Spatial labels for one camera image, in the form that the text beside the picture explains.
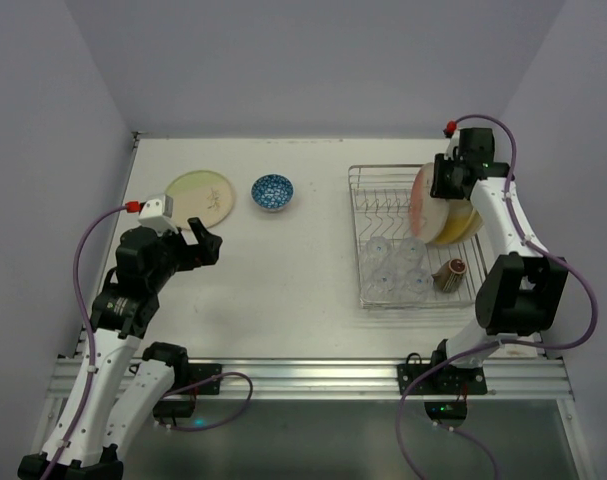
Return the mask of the blue patterned bowl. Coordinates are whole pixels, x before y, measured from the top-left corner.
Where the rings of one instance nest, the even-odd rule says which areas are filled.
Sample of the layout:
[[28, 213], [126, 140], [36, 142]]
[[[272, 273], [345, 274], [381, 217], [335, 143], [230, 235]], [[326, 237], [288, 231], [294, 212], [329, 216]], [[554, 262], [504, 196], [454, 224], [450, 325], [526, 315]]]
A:
[[250, 195], [259, 208], [277, 212], [286, 208], [292, 201], [294, 185], [283, 175], [267, 174], [253, 183]]

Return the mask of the cream and green plate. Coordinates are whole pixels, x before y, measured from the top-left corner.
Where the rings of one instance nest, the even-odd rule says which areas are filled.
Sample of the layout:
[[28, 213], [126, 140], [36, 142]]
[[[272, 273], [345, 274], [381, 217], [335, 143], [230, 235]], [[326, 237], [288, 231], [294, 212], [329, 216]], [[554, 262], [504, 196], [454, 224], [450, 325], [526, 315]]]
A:
[[236, 195], [232, 183], [211, 170], [195, 170], [174, 179], [165, 189], [172, 198], [172, 219], [189, 230], [188, 220], [199, 218], [206, 228], [222, 222], [232, 211]]

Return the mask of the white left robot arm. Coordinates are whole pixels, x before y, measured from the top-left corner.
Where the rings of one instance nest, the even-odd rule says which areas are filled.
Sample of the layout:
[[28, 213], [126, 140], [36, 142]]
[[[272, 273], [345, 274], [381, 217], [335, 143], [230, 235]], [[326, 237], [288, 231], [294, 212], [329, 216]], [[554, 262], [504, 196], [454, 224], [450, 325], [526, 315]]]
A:
[[141, 225], [120, 237], [116, 265], [95, 298], [83, 360], [57, 425], [40, 452], [21, 460], [21, 479], [120, 479], [124, 458], [154, 405], [185, 380], [185, 348], [155, 343], [126, 391], [119, 390], [147, 327], [158, 295], [177, 272], [218, 261], [221, 237], [197, 217], [188, 221], [195, 243], [181, 231], [157, 233]]

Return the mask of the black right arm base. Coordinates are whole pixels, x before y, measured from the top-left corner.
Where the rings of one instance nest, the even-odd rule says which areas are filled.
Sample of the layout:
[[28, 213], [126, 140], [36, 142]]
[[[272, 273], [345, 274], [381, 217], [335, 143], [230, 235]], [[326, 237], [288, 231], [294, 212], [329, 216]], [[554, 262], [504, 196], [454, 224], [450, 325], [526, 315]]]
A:
[[[396, 366], [399, 393], [420, 375], [445, 359], [444, 353], [434, 351], [429, 360], [412, 352]], [[453, 400], [431, 400], [424, 402], [427, 416], [433, 421], [452, 427], [461, 426], [467, 418], [470, 396], [483, 396], [488, 387], [482, 368], [460, 368], [445, 366], [419, 382], [410, 396], [452, 396]]]

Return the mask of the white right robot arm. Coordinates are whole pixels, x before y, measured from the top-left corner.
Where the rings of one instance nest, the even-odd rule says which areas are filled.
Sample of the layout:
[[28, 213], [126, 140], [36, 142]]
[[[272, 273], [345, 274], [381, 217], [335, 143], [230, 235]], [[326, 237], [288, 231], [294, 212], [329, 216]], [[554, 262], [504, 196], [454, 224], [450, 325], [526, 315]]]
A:
[[568, 270], [545, 256], [520, 205], [511, 165], [495, 159], [490, 128], [459, 128], [444, 134], [448, 149], [435, 156], [434, 199], [466, 200], [479, 214], [496, 255], [479, 288], [475, 319], [437, 350], [457, 369], [480, 368], [505, 340], [548, 330], [555, 319]]

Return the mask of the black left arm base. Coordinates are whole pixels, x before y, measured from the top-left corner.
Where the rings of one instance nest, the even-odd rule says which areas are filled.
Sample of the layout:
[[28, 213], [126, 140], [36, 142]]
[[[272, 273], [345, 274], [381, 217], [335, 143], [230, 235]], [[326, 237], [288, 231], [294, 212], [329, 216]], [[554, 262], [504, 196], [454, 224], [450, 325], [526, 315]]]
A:
[[196, 410], [199, 396], [216, 396], [220, 393], [221, 380], [212, 377], [222, 373], [219, 363], [189, 363], [184, 374], [171, 391], [184, 388], [178, 396], [163, 397], [153, 408], [157, 421], [169, 421], [176, 425], [179, 419], [190, 418]]

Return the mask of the cream and pink plate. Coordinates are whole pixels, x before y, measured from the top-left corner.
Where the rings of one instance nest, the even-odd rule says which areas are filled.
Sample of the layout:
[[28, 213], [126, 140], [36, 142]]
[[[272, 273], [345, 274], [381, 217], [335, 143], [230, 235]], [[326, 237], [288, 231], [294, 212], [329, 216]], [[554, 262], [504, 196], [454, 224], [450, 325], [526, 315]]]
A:
[[409, 220], [414, 237], [429, 244], [442, 232], [449, 215], [445, 199], [433, 198], [434, 164], [423, 165], [416, 175], [410, 194]]

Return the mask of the cream and yellow plate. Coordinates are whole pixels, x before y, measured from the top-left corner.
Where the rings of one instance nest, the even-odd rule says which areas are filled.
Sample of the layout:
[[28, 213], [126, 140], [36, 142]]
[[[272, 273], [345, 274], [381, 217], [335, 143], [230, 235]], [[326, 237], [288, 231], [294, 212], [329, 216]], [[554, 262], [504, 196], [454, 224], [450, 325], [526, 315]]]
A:
[[434, 245], [456, 243], [465, 233], [475, 215], [475, 210], [467, 200], [449, 200], [449, 213], [441, 232], [432, 241]]

